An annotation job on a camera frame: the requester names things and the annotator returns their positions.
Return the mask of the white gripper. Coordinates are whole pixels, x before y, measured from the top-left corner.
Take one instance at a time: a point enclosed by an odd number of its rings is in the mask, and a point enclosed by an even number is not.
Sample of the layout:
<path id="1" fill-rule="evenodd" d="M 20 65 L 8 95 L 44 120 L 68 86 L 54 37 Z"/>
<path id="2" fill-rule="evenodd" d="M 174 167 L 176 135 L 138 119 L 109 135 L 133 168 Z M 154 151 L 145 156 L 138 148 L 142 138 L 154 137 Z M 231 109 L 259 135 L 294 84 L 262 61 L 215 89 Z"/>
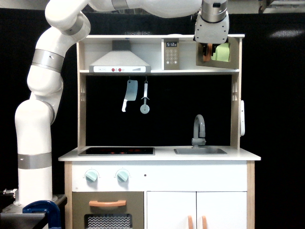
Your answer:
<path id="1" fill-rule="evenodd" d="M 229 15 L 225 14 L 225 18 L 217 23 L 209 23 L 202 19 L 201 13 L 198 13 L 194 40 L 202 43 L 203 56 L 207 55 L 208 43 L 213 44 L 213 57 L 218 55 L 218 46 L 225 43 L 229 32 Z"/>

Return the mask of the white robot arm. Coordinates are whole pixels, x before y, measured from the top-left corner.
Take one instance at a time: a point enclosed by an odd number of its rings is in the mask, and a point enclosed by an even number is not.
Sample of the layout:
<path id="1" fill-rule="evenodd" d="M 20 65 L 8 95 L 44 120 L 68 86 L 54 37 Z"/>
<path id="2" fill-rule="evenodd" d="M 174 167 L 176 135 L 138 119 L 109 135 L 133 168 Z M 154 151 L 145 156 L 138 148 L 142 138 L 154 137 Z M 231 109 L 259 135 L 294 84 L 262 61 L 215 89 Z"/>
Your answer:
<path id="1" fill-rule="evenodd" d="M 225 0 L 51 0 L 45 9 L 50 27 L 37 41 L 27 77 L 31 95 L 15 112 L 19 203 L 25 206 L 53 197 L 51 124 L 63 91 L 66 52 L 91 30 L 84 7 L 100 12 L 143 9 L 161 18 L 196 14 L 196 42 L 222 44 L 229 30 L 227 5 Z"/>

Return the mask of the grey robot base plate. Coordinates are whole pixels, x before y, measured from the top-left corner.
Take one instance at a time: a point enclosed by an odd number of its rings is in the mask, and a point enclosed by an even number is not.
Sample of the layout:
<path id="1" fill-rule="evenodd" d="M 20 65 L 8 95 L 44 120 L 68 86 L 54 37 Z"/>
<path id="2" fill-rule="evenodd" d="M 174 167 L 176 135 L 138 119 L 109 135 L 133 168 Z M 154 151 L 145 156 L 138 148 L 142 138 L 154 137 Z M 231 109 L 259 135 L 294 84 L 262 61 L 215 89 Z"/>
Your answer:
<path id="1" fill-rule="evenodd" d="M 13 204 L 8 205 L 5 207 L 2 212 L 0 213 L 1 217 L 45 217 L 47 216 L 46 211 L 38 212 L 38 211 L 27 211 L 29 207 L 36 208 L 41 204 L 49 205 L 49 203 L 52 203 L 53 205 L 56 205 L 59 207 L 59 209 L 65 208 L 65 205 L 67 204 L 67 196 L 65 194 L 58 194 L 53 195 L 51 200 L 39 200 L 32 202 L 27 205 L 23 205 L 19 202 L 14 202 Z"/>

